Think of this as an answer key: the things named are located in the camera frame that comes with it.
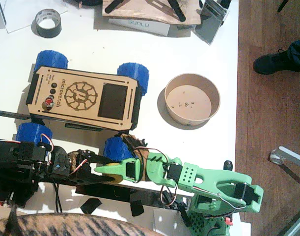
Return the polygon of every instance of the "person's foot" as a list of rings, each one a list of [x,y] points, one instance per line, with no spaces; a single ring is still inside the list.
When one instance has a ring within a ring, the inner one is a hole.
[[[287,51],[281,49],[278,51],[279,53],[267,54],[255,60],[254,71],[263,75],[271,75],[280,70],[300,71],[300,66],[289,60]]]

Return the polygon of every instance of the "cardboard bowl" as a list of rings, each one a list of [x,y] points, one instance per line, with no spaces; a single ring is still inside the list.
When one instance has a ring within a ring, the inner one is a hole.
[[[187,126],[199,125],[213,117],[219,109],[217,87],[197,74],[182,74],[165,88],[165,102],[170,116]]]

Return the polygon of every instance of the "duct tape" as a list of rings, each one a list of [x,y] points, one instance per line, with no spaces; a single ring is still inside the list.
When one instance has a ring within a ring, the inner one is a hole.
[[[55,26],[50,29],[46,29],[40,26],[40,23],[44,20],[52,20]],[[36,30],[41,37],[54,38],[61,32],[61,18],[60,14],[54,9],[41,10],[35,16]]]

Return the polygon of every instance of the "red button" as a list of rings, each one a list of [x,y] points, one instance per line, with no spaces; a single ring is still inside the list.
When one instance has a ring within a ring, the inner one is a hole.
[[[45,99],[45,105],[46,106],[50,106],[50,105],[53,105],[54,101],[52,98],[48,97]]]

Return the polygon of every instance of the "blue wheel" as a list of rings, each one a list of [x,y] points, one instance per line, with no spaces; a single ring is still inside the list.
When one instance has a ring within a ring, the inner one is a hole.
[[[38,68],[40,68],[40,66],[42,65],[67,69],[68,59],[65,55],[59,52],[52,51],[52,50],[45,50],[45,51],[41,51],[37,55],[34,71],[38,70]]]
[[[41,140],[41,134],[46,134],[50,139],[53,136],[52,131],[44,125],[27,122],[19,125],[16,136],[17,141],[34,142],[37,145]],[[44,143],[49,144],[47,139],[42,139]]]
[[[106,140],[103,156],[108,157],[112,161],[133,158],[127,144],[120,137],[112,137]]]
[[[142,96],[148,91],[149,70],[138,63],[124,63],[117,69],[117,75],[129,76],[139,82]]]

